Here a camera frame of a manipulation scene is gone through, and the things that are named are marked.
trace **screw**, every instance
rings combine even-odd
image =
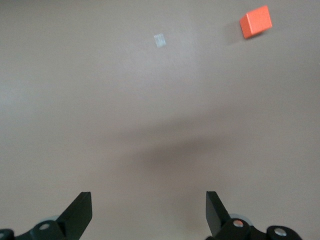
[[[279,227],[276,228],[276,229],[274,230],[274,232],[275,232],[275,234],[277,234],[277,235],[279,235],[279,236],[282,236],[282,237],[287,236],[286,231],[283,230],[282,228],[279,228]]]
[[[237,228],[242,228],[244,226],[244,223],[240,220],[234,220],[233,225],[235,225]]]
[[[49,226],[50,226],[50,225],[49,225],[48,223],[45,223],[45,224],[41,225],[41,226],[39,227],[39,229],[40,229],[40,230],[45,230],[45,229],[48,229]]]

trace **cube side face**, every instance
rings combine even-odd
[[[251,34],[256,35],[272,27],[268,6],[262,6],[247,13]]]
[[[252,37],[252,31],[247,14],[240,19],[240,26],[245,39]]]

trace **gray surface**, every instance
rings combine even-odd
[[[273,28],[238,20],[267,4]],[[0,4],[0,227],[91,191],[82,239],[202,240],[205,191],[320,238],[319,1]],[[166,46],[157,48],[154,35]]]

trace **orange block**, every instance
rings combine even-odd
[[[245,39],[272,27],[268,6],[262,6],[249,11],[240,19],[242,33]]]

